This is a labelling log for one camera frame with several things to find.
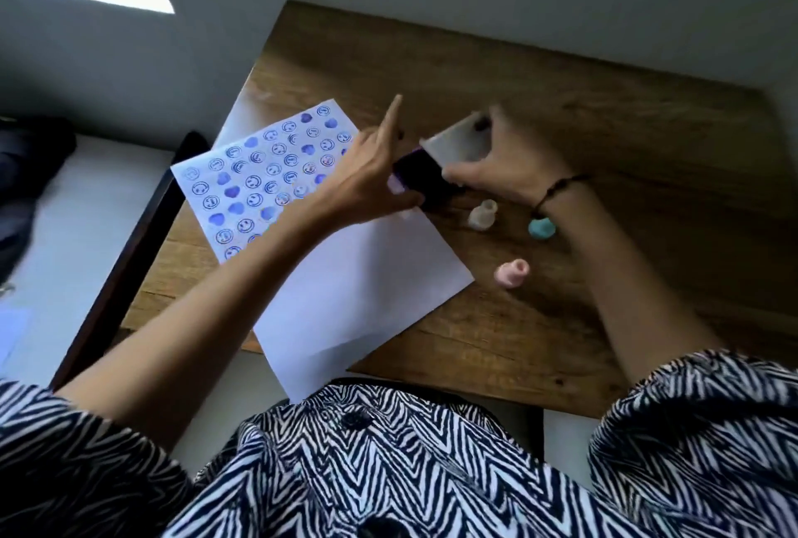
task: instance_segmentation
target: wooden table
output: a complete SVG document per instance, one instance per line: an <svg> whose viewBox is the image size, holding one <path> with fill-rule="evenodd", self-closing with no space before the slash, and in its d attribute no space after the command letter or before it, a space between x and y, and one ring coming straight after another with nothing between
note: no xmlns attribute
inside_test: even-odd
<svg viewBox="0 0 798 538"><path fill-rule="evenodd" d="M244 137L327 98L364 127L396 92L408 149L492 100L533 121L598 175L607 205L728 341L798 365L793 181L759 93L290 2L223 132ZM476 282L354 370L600 416L628 385L566 243L533 241L528 209L504 200L490 231L470 231L484 197L428 213ZM519 256L532 278L502 291L493 271ZM124 327L215 266L184 205Z"/></svg>

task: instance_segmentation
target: bracelet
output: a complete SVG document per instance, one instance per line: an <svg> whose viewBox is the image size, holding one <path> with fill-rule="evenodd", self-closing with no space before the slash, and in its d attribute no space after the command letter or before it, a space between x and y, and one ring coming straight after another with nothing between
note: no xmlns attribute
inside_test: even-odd
<svg viewBox="0 0 798 538"><path fill-rule="evenodd" d="M548 200L551 200L554 196L556 196L559 192L563 191L566 187L568 187L569 184L573 183L574 181L587 181L590 178L591 178L590 175L583 172L582 174L579 175L573 175L573 177L565 177L564 179L555 180L552 187L546 190L544 196L533 208L532 210L533 217L536 219L544 218L545 215L542 212L540 212L540 207L543 206L544 203L546 203Z"/></svg>

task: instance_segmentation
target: sleeve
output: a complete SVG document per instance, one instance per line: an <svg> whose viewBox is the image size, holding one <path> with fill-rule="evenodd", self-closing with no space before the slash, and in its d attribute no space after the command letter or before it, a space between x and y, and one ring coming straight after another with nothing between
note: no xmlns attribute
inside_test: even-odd
<svg viewBox="0 0 798 538"><path fill-rule="evenodd" d="M2 536L151 536L191 499L180 465L138 432L0 379Z"/></svg>
<svg viewBox="0 0 798 538"><path fill-rule="evenodd" d="M798 374L705 351L656 370L591 441L594 488L663 536L798 536Z"/></svg>

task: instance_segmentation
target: black and white patterned shirt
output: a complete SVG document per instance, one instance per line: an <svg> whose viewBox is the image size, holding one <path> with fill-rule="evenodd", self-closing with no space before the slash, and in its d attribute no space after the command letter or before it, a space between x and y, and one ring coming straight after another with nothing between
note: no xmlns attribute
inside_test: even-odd
<svg viewBox="0 0 798 538"><path fill-rule="evenodd" d="M475 405L330 385L194 481L139 433L0 382L3 536L798 536L798 375L700 353L605 416L595 495Z"/></svg>

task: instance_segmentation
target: person's left arm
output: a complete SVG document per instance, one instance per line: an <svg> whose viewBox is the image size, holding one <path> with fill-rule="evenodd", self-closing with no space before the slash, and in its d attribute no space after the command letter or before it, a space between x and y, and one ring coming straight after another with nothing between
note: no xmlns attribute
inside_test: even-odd
<svg viewBox="0 0 798 538"><path fill-rule="evenodd" d="M335 230L421 203L387 186L400 104L397 95L380 127L358 134L317 191L57 395L170 450L308 252Z"/></svg>

